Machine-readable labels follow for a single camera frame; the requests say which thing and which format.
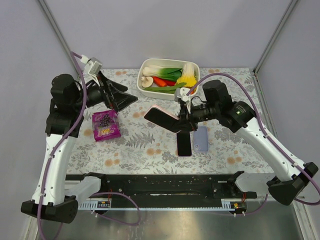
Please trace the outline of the lilac phone case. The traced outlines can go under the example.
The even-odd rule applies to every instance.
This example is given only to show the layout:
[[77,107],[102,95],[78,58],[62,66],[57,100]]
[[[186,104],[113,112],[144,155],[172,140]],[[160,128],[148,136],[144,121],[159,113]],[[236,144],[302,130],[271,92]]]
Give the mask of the lilac phone case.
[[209,150],[208,128],[199,126],[193,132],[193,149],[197,153],[207,153]]

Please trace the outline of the black phone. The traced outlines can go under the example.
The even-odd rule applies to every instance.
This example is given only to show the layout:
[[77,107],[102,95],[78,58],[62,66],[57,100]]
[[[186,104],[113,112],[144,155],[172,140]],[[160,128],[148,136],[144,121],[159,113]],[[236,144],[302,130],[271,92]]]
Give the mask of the black phone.
[[190,157],[192,155],[191,138],[188,131],[180,131],[177,137],[177,154],[179,157]]

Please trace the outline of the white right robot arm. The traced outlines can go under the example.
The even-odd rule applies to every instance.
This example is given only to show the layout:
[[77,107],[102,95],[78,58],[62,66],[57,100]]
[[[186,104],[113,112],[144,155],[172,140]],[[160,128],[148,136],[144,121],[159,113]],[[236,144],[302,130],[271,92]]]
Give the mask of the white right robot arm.
[[180,104],[176,131],[194,131],[198,123],[218,120],[218,122],[250,144],[272,168],[272,173],[245,173],[235,177],[235,185],[242,192],[270,194],[283,205],[290,205],[301,191],[312,184],[319,168],[313,163],[305,163],[286,149],[264,126],[257,110],[243,101],[233,101],[227,86],[220,80],[211,80],[202,86],[206,101],[193,106],[190,89],[179,87],[175,101]]

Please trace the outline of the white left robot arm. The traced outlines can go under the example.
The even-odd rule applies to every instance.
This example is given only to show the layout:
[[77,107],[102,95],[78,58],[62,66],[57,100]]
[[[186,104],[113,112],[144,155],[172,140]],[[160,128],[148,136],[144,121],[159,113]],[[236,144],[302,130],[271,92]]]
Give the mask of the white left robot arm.
[[46,119],[46,151],[40,179],[21,212],[38,221],[71,223],[80,204],[95,193],[107,190],[107,176],[89,172],[77,185],[65,191],[67,168],[84,120],[84,110],[97,104],[120,112],[138,100],[128,88],[98,72],[97,81],[78,83],[70,74],[56,76],[51,82],[49,115]]

